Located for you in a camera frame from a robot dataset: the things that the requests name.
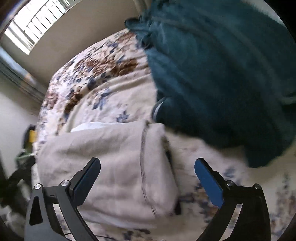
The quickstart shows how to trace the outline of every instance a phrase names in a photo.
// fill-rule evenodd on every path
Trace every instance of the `floral bedsheet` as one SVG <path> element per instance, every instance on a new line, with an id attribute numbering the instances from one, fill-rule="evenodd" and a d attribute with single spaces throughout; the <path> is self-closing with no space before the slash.
<path id="1" fill-rule="evenodd" d="M 156 88 L 143 49 L 135 35 L 122 30 L 87 48 L 52 77 L 43 101 L 34 150 L 82 123 L 126 123 L 146 119 L 156 101 Z M 269 166 L 248 168 L 241 148 L 217 150 L 201 139 L 167 130 L 173 168 L 180 191 L 181 215 L 169 226 L 152 230 L 126 230 L 88 223 L 100 240 L 196 240 L 217 211 L 194 173 L 194 162 L 203 157 L 225 179 L 237 184 L 261 184 L 270 213 L 272 240 L 282 234 L 296 213 L 296 145 Z M 224 234 L 237 220 L 239 207 Z M 61 225 L 67 225 L 57 209 Z"/>

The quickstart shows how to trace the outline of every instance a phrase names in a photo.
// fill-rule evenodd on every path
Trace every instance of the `folded garment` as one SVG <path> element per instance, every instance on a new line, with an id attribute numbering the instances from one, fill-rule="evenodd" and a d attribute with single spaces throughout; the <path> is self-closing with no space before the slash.
<path id="1" fill-rule="evenodd" d="M 153 228 L 177 203 L 167 148 L 163 124 L 136 121 L 75 131 L 47 141 L 38 171 L 44 186 L 58 185 L 97 157 L 101 172 L 79 207 L 82 217 L 122 228 Z"/>
<path id="2" fill-rule="evenodd" d="M 126 27 L 158 89 L 153 119 L 219 148 L 244 145 L 250 167 L 296 134 L 296 44 L 238 0 L 155 0 Z"/>

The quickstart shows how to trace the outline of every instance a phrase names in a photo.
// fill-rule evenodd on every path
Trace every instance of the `silver bolt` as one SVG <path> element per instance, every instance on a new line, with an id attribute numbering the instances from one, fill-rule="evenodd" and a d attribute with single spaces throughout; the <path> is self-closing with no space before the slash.
<path id="1" fill-rule="evenodd" d="M 226 184 L 227 184 L 227 186 L 229 186 L 229 187 L 233 187 L 233 186 L 236 185 L 235 182 L 234 182 L 234 181 L 231 181 L 231 180 L 227 180 L 227 181 L 226 181 Z"/>
<path id="2" fill-rule="evenodd" d="M 38 190 L 39 188 L 41 188 L 41 184 L 40 184 L 40 183 L 36 184 L 36 185 L 34 186 L 34 188 L 35 188 L 36 190 Z"/>
<path id="3" fill-rule="evenodd" d="M 69 185 L 69 181 L 68 180 L 62 181 L 62 186 L 66 187 L 68 185 Z"/>
<path id="4" fill-rule="evenodd" d="M 260 189 L 261 189 L 261 186 L 260 186 L 258 183 L 255 183 L 255 184 L 254 184 L 254 188 L 260 190 Z"/>

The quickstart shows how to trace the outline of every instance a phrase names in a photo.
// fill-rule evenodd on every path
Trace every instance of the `floral pattern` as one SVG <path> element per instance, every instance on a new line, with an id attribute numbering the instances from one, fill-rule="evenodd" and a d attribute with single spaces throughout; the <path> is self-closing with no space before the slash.
<path id="1" fill-rule="evenodd" d="M 49 138 L 70 132 L 82 123 L 152 121 L 155 102 L 156 88 L 144 50 L 133 33 L 119 31 L 78 54 L 52 77 L 39 114 L 34 143 L 37 159 Z M 240 148 L 217 150 L 198 138 L 170 130 L 167 140 L 180 191 L 181 215 L 172 215 L 170 225 L 151 230 L 87 223 L 100 240 L 196 240 L 218 210 L 195 176 L 194 162 L 199 157 L 226 180 L 244 186 L 261 184 L 270 213 L 272 240 L 277 240 L 296 212 L 296 145 L 268 167 L 252 169 L 246 166 Z M 235 210 L 224 238 L 233 229 L 240 208 Z M 68 233 L 61 212 L 56 212 Z"/>

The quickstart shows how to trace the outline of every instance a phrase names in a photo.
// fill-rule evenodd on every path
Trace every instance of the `teal garment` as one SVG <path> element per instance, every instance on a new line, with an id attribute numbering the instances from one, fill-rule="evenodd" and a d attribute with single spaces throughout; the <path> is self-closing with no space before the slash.
<path id="1" fill-rule="evenodd" d="M 244 145 L 250 167 L 291 144 L 296 44 L 284 26 L 238 0 L 158 0 L 126 27 L 147 54 L 156 122 L 219 148 Z"/>

